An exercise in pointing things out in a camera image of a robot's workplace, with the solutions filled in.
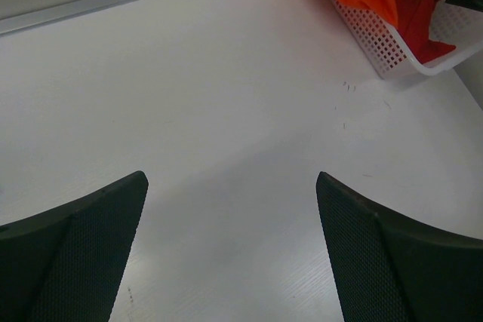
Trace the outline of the red t shirt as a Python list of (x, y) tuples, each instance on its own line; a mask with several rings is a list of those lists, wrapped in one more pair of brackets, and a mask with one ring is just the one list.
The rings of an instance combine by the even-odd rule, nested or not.
[(417, 60), (424, 64), (454, 51), (456, 46), (429, 38), (435, 6), (440, 0), (395, 0), (396, 29)]

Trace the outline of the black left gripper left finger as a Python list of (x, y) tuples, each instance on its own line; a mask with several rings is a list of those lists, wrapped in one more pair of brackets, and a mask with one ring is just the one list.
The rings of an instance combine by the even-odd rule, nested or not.
[(136, 171), (1, 227), (3, 321), (108, 321), (149, 182)]

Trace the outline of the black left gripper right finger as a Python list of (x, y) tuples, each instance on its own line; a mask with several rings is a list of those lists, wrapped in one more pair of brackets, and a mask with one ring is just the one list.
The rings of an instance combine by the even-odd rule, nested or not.
[(325, 172), (318, 210), (345, 321), (480, 321), (482, 241), (418, 222)]

